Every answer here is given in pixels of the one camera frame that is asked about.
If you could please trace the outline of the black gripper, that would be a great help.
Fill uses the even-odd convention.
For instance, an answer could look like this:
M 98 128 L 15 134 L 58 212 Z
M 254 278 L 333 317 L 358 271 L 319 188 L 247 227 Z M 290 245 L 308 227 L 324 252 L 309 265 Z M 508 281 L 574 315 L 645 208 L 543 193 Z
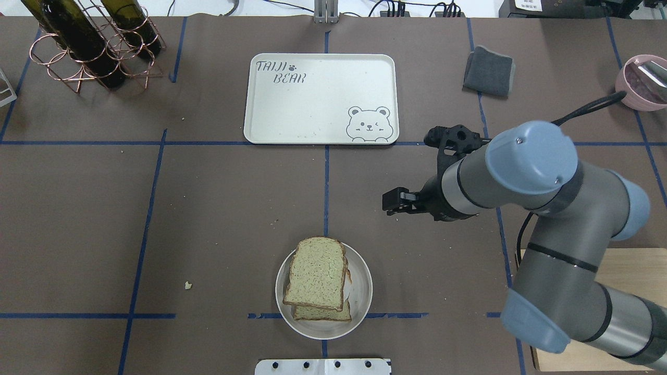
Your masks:
M 407 188 L 397 187 L 382 195 L 382 210 L 387 216 L 396 214 L 429 213 L 435 221 L 453 222 L 467 219 L 445 199 L 441 180 L 432 177 L 426 181 L 421 190 L 410 192 Z

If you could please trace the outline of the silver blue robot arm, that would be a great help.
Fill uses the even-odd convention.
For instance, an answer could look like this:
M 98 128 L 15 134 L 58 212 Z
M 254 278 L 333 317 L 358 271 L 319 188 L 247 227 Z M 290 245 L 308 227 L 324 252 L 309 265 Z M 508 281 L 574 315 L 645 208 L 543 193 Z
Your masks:
M 576 340 L 665 371 L 665 308 L 596 282 L 608 244 L 649 218 L 640 186 L 579 159 L 557 123 L 529 121 L 491 139 L 435 127 L 424 142 L 438 149 L 437 173 L 417 192 L 385 193 L 388 215 L 451 222 L 513 204 L 537 217 L 501 313 L 508 332 L 544 352 Z

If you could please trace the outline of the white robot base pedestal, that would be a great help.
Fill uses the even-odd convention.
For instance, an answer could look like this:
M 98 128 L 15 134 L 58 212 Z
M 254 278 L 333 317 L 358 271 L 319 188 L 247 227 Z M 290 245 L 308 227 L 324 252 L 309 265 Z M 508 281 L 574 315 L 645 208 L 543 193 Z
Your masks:
M 314 358 L 261 360 L 255 374 L 392 374 L 383 358 Z

